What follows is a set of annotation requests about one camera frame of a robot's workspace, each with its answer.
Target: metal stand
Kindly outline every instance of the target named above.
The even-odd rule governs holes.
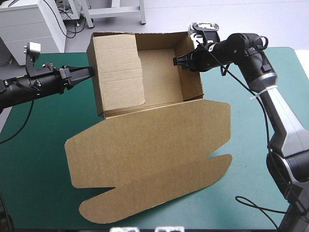
[[[146,23],[144,0],[140,0],[140,6],[120,7],[120,0],[112,0],[111,8],[90,9],[88,0],[81,0],[87,24],[93,28],[93,18],[117,17],[124,15],[140,15],[141,23]]]

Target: open cardboard box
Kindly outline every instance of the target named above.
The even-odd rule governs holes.
[[[87,50],[99,116],[66,142],[76,188],[115,187],[84,201],[96,223],[121,220],[219,180],[230,155],[230,107],[203,99],[200,75],[173,66],[194,49],[186,32],[96,32]]]

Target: table surface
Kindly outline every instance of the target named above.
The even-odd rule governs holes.
[[[279,90],[300,121],[309,127],[309,82],[290,48],[269,48]],[[56,66],[85,66],[85,53],[42,54],[36,66],[52,61]],[[230,70],[240,77],[234,65]],[[99,225],[84,219],[80,203],[107,188],[76,189],[71,185],[64,143],[103,120],[97,117],[91,80],[63,95],[36,100],[24,130],[1,145],[0,191],[16,228],[105,229],[137,226],[152,229],[182,225],[190,229],[272,229],[258,210],[240,205],[237,195],[258,205],[285,210],[281,196],[266,167],[266,130],[262,111],[250,94],[220,70],[202,73],[205,98],[231,105],[231,139],[212,155],[230,153],[233,162],[216,184],[156,206],[114,224]],[[30,103],[14,107],[0,135],[7,138],[23,124]],[[279,223],[282,215],[271,214]]]

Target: white cabinet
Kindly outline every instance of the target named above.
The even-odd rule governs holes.
[[[40,43],[42,53],[64,52],[66,28],[54,0],[5,1],[0,6],[0,37],[19,65],[24,65],[26,56],[24,46],[28,42]]]

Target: drawer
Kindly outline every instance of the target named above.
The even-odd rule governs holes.
[[[4,42],[19,65],[24,65],[26,63],[24,46],[27,45],[28,42],[41,44],[41,53],[59,53],[59,49],[52,37]]]
[[[46,23],[35,23],[0,28],[0,37],[4,42],[32,38],[50,37]]]
[[[0,28],[41,22],[44,18],[38,7],[0,12]]]

